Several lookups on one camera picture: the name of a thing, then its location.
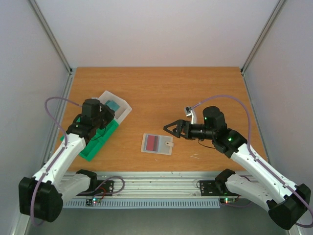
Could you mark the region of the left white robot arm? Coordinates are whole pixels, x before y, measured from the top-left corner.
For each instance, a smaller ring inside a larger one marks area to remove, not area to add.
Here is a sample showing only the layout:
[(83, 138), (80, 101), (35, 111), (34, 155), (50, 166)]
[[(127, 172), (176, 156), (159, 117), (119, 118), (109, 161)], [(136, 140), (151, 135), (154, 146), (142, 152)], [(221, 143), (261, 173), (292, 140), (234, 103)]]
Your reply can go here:
[(63, 204), (78, 194), (93, 195), (98, 191), (96, 173), (79, 170), (63, 182), (63, 176), (77, 155), (114, 119), (115, 112), (98, 99), (86, 99), (82, 111), (73, 120), (64, 139), (46, 164), (31, 178), (23, 177), (18, 185), (20, 213), (31, 220), (53, 222)]

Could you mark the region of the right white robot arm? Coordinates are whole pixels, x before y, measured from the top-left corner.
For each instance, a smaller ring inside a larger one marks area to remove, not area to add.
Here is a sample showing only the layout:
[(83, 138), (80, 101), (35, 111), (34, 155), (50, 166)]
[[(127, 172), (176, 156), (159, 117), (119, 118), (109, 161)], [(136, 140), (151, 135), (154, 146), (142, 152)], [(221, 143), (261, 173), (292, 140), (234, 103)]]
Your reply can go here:
[(290, 230), (308, 210), (311, 190), (296, 184), (279, 173), (248, 145), (239, 132), (227, 127), (224, 114), (216, 106), (206, 107), (204, 123), (198, 124), (195, 112), (186, 107), (192, 120), (176, 120), (163, 127), (164, 131), (187, 140), (211, 140), (214, 148), (241, 165), (257, 183), (250, 182), (230, 169), (216, 178), (216, 190), (221, 194), (238, 194), (263, 208), (282, 229)]

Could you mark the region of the beige card holder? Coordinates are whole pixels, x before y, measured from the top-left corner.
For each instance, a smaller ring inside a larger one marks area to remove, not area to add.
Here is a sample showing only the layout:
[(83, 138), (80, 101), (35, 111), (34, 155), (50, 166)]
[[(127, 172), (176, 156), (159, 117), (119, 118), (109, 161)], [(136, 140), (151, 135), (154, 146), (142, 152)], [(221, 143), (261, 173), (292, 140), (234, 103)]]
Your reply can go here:
[(164, 135), (143, 134), (141, 152), (172, 155), (173, 138)]

